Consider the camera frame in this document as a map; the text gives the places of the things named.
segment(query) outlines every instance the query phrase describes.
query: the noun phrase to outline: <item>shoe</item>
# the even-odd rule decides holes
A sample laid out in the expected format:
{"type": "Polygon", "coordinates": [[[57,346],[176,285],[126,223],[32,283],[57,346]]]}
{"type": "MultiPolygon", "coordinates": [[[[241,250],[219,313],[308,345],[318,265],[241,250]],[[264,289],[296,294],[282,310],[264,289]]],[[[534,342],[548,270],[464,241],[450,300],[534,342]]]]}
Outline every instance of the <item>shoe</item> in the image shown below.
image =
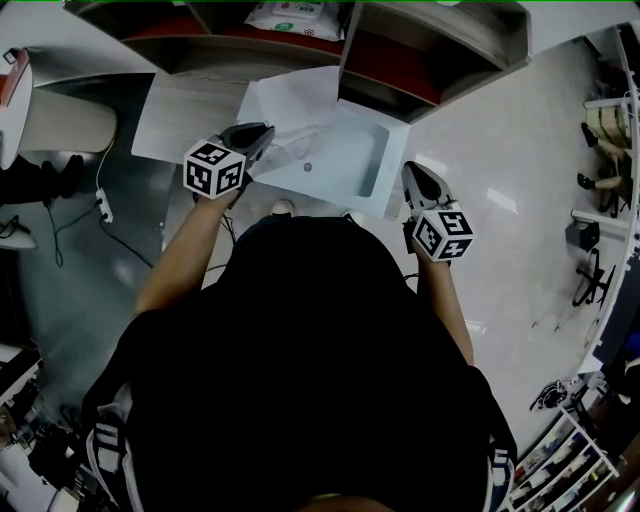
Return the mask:
{"type": "Polygon", "coordinates": [[[358,212],[356,210],[347,210],[342,214],[342,218],[350,220],[360,227],[362,227],[362,225],[364,224],[364,213],[358,212]]]}
{"type": "Polygon", "coordinates": [[[581,172],[578,173],[578,185],[580,185],[585,190],[591,190],[596,186],[596,182],[587,178],[581,172]]]}
{"type": "Polygon", "coordinates": [[[582,133],[584,134],[584,138],[587,141],[587,145],[590,148],[595,146],[598,143],[598,137],[596,137],[593,133],[591,133],[591,130],[589,129],[589,125],[587,125],[587,123],[582,123],[580,125],[580,128],[582,128],[582,133]]]}
{"type": "Polygon", "coordinates": [[[295,217],[293,203],[288,199],[280,199],[271,207],[271,215],[276,217],[295,217]]]}

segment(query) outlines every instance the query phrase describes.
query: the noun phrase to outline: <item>office chair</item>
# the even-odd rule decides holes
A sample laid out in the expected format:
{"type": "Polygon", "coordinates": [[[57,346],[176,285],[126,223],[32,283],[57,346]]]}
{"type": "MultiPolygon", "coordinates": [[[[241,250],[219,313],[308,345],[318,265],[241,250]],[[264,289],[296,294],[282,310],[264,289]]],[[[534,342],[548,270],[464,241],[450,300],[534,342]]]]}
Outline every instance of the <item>office chair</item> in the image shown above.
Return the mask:
{"type": "Polygon", "coordinates": [[[607,296],[607,292],[609,291],[609,286],[611,285],[611,279],[613,278],[613,273],[616,270],[616,267],[614,265],[614,267],[611,269],[611,272],[609,273],[609,277],[607,278],[607,281],[604,283],[601,282],[600,279],[602,279],[602,276],[604,276],[604,270],[600,268],[600,251],[598,251],[598,249],[592,249],[591,254],[595,255],[596,257],[596,262],[595,262],[596,264],[595,264],[595,268],[593,269],[593,275],[582,270],[580,267],[576,268],[576,273],[578,275],[584,276],[587,279],[587,281],[589,281],[589,286],[587,287],[585,292],[582,294],[582,297],[580,297],[578,300],[574,299],[571,302],[571,305],[574,308],[581,306],[583,302],[586,302],[587,304],[591,304],[596,298],[596,291],[598,290],[598,288],[602,289],[602,297],[600,297],[600,299],[598,300],[598,303],[600,304],[600,308],[602,308],[604,299],[607,296]]]}

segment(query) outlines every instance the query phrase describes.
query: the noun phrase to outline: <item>white stripe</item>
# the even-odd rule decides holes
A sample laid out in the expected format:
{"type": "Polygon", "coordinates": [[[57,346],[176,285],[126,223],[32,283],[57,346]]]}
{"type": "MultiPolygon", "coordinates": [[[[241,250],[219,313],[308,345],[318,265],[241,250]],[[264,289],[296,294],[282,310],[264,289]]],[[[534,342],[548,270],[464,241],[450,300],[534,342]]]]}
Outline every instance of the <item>white stripe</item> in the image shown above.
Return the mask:
{"type": "Polygon", "coordinates": [[[98,438],[98,441],[100,441],[101,443],[108,444],[111,446],[118,446],[118,439],[115,437],[107,436],[100,432],[98,432],[98,435],[96,437],[98,438]]]}
{"type": "Polygon", "coordinates": [[[98,464],[101,469],[109,473],[115,473],[118,470],[118,459],[120,454],[106,448],[98,448],[98,464]]]}
{"type": "Polygon", "coordinates": [[[126,442],[127,454],[122,459],[122,471],[124,471],[124,480],[127,483],[127,493],[129,494],[129,500],[131,501],[131,508],[133,512],[144,512],[142,508],[142,500],[140,500],[140,494],[138,494],[138,485],[136,483],[136,475],[133,471],[133,455],[131,455],[131,447],[129,442],[126,442]]]}
{"type": "Polygon", "coordinates": [[[96,429],[102,430],[107,434],[113,434],[114,436],[118,435],[118,429],[113,425],[109,425],[107,423],[96,423],[96,429]]]}
{"type": "Polygon", "coordinates": [[[100,485],[102,486],[102,488],[109,495],[109,498],[111,499],[111,501],[116,503],[116,500],[114,499],[113,495],[109,491],[109,487],[107,487],[107,482],[105,482],[104,478],[102,478],[102,474],[100,473],[100,467],[98,466],[98,461],[96,460],[96,454],[93,451],[93,440],[95,436],[94,432],[95,431],[92,430],[89,433],[89,436],[87,437],[86,447],[87,447],[87,457],[89,459],[89,466],[91,466],[91,471],[93,471],[93,475],[98,479],[98,482],[100,482],[100,485]]]}

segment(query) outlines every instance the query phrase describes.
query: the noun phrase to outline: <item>package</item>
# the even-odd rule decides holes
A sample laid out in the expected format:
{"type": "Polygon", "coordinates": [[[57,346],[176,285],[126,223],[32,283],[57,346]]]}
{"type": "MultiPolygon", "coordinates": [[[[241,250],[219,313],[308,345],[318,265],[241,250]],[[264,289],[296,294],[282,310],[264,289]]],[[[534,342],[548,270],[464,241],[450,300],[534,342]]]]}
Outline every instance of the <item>package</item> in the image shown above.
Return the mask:
{"type": "Polygon", "coordinates": [[[262,2],[245,23],[262,30],[277,30],[327,41],[344,39],[338,21],[340,4],[334,2],[262,2]]]}

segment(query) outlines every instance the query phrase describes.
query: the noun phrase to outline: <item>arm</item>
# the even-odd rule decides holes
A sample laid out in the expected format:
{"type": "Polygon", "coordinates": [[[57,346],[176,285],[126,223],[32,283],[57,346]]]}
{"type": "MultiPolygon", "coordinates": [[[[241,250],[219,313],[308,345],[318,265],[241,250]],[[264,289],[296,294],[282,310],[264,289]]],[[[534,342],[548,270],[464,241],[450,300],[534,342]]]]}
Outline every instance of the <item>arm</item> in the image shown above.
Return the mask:
{"type": "Polygon", "coordinates": [[[200,290],[231,192],[211,201],[201,197],[165,249],[136,300],[135,316],[161,309],[200,290]]]}
{"type": "Polygon", "coordinates": [[[449,265],[446,262],[433,263],[416,247],[418,255],[418,296],[429,301],[433,312],[449,331],[453,341],[467,364],[473,364],[473,347],[471,337],[462,316],[456,289],[449,265]]]}

